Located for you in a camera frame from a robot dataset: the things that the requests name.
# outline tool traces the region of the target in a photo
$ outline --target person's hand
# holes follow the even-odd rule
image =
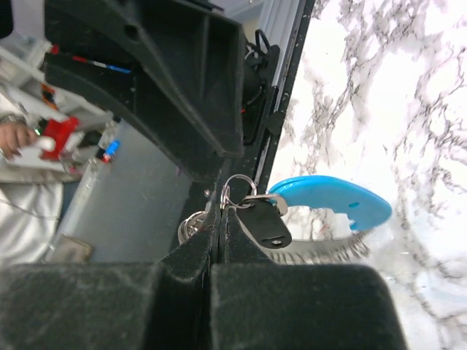
[[[21,122],[6,122],[0,124],[0,149],[6,159],[20,155],[19,149],[29,146],[37,140],[34,130]]]

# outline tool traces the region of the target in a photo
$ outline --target marble table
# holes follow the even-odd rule
[[[364,239],[410,349],[467,349],[467,5],[317,0],[270,186],[337,176],[381,195]],[[298,208],[294,238],[351,234],[346,217]]]

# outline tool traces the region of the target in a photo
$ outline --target wristwatch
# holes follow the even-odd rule
[[[2,123],[24,123],[26,118],[23,115],[15,114],[13,112],[0,113],[0,124]]]

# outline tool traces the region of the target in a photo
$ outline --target blue brush handle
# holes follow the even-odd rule
[[[281,195],[289,206],[329,208],[347,214],[352,230],[368,230],[390,218],[391,205],[373,192],[331,176],[293,177],[274,185],[269,193]]]

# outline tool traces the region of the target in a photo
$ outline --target metal ring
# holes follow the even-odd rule
[[[252,195],[257,195],[258,194],[258,188],[256,187],[255,182],[253,180],[251,180],[251,178],[249,178],[248,176],[243,175],[243,174],[232,175],[231,177],[229,177],[227,179],[224,186],[222,187],[222,192],[220,193],[220,208],[225,209],[228,204],[231,204],[232,206],[236,207],[237,209],[246,209],[246,208],[251,207],[251,204],[235,204],[229,198],[231,188],[228,186],[228,183],[233,179],[245,180],[251,186]]]

